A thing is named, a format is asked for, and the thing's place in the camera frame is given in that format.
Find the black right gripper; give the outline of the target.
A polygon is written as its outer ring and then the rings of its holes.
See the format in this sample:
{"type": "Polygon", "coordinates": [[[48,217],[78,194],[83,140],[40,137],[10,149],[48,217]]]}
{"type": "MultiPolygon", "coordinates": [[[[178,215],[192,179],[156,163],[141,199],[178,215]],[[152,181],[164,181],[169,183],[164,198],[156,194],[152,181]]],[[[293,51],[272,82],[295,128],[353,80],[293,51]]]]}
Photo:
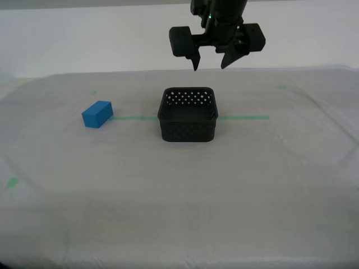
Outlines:
{"type": "Polygon", "coordinates": [[[169,30],[169,40],[172,53],[175,57],[185,57],[191,60],[196,71],[200,63],[198,47],[224,47],[224,56],[221,69],[225,69],[235,61],[249,55],[251,52],[260,52],[266,44],[266,38],[258,24],[243,24],[243,18],[234,21],[225,21],[208,16],[202,18],[203,34],[193,35],[188,26],[172,27],[169,30]]]}

